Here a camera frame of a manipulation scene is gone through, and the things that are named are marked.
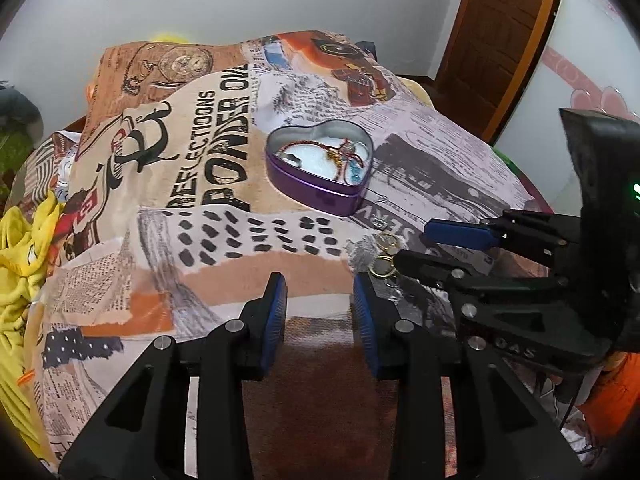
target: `metal bolt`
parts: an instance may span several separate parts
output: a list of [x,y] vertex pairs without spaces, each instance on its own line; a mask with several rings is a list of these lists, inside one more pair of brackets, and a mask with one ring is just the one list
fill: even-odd
[[471,336],[466,342],[474,350],[484,350],[486,348],[486,341],[477,335]]
[[476,317],[478,313],[478,309],[473,303],[465,303],[462,308],[460,308],[460,312],[462,315],[468,318]]
[[244,322],[241,319],[230,319],[225,323],[228,332],[240,332],[244,328]]
[[413,329],[414,329],[414,324],[408,319],[401,319],[399,321],[396,321],[396,330],[398,330],[398,332],[408,334]]
[[169,348],[169,346],[171,346],[171,338],[167,335],[161,335],[160,337],[156,337],[154,339],[154,346],[158,350],[164,350],[166,348]]

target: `bed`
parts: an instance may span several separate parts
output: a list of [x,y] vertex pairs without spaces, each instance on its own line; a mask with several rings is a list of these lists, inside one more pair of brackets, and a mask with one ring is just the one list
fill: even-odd
[[[411,250],[488,272],[487,254],[425,245],[425,222],[477,222],[544,205],[491,147],[331,32],[229,46],[116,46],[102,56],[88,95],[50,276],[24,339],[23,387],[42,458],[56,468],[157,335],[205,335],[261,296],[278,270],[289,287],[286,339],[272,375],[243,390],[256,477],[385,478],[394,386],[370,378],[350,315],[353,273],[376,254],[376,226],[382,221]],[[264,166],[270,131],[335,118],[362,126],[375,146],[366,196],[347,219],[293,202]],[[12,203],[25,212],[68,153],[58,135],[36,151],[37,164],[30,158],[25,185],[15,188]],[[452,333],[440,291],[429,290],[429,304],[418,308],[385,282],[376,290],[403,317]],[[195,410],[191,403],[191,443]],[[194,474],[191,447],[186,472]],[[455,453],[448,456],[453,473]]]

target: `yellow blanket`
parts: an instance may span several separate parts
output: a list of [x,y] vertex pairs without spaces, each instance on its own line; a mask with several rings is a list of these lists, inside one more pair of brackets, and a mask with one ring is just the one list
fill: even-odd
[[46,256],[62,205],[49,191],[31,226],[17,207],[0,220],[0,402],[31,450],[40,455],[27,399],[18,387],[24,374],[25,307],[44,282]]

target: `heart-shaped container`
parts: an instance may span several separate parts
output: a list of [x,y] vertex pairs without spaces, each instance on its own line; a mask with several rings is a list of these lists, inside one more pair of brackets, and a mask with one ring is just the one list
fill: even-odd
[[[349,139],[361,142],[369,153],[369,164],[363,179],[356,186],[329,180],[290,165],[276,155],[296,140],[316,140],[321,137]],[[293,200],[336,216],[356,212],[366,191],[373,162],[373,141],[360,126],[349,121],[331,120],[315,126],[283,126],[273,130],[265,146],[267,174],[271,183]]]

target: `wooden door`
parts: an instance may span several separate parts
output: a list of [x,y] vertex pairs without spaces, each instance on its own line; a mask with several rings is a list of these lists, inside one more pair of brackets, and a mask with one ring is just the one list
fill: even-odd
[[556,0],[462,0],[436,108],[489,141],[524,85]]

